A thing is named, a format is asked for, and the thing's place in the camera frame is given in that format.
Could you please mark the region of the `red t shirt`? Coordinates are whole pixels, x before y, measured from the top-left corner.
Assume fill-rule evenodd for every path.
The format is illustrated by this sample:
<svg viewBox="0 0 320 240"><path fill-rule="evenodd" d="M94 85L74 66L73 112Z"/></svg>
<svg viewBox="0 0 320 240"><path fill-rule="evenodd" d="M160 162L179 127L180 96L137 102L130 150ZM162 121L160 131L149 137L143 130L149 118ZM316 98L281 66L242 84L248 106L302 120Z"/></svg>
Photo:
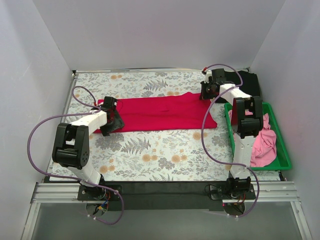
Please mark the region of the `red t shirt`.
<svg viewBox="0 0 320 240"><path fill-rule="evenodd" d="M121 99L116 110L124 127L115 132L201 129L210 104L209 99L200 99L199 93L191 92Z"/></svg>

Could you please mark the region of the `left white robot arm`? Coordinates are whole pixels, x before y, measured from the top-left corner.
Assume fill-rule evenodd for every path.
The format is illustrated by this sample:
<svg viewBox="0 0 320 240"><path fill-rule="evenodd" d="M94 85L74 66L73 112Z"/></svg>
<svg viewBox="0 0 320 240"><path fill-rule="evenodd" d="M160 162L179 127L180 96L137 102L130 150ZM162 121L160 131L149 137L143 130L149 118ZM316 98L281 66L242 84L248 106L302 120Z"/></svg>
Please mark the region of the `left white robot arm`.
<svg viewBox="0 0 320 240"><path fill-rule="evenodd" d="M52 160L69 169L88 187L95 187L102 180L102 175L95 170L90 159L90 135L99 130L107 137L125 126L117 111L117 103L116 98L106 96L98 113L86 115L71 123L60 123L57 127Z"/></svg>

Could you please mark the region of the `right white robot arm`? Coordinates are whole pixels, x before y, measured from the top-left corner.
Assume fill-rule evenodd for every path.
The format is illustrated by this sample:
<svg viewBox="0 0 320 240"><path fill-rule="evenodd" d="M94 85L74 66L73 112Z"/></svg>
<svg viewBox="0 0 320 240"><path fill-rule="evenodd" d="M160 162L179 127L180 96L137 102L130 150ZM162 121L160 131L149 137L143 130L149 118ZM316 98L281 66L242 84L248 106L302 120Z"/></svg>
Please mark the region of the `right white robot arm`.
<svg viewBox="0 0 320 240"><path fill-rule="evenodd" d="M239 198L253 192L251 186L251 156L256 137L263 128L262 99L244 93L240 84L228 81L222 68L202 70L205 79L201 84L201 100L225 99L232 105L231 128L233 131L234 153L233 162L226 182L211 185L209 193L215 199Z"/></svg>

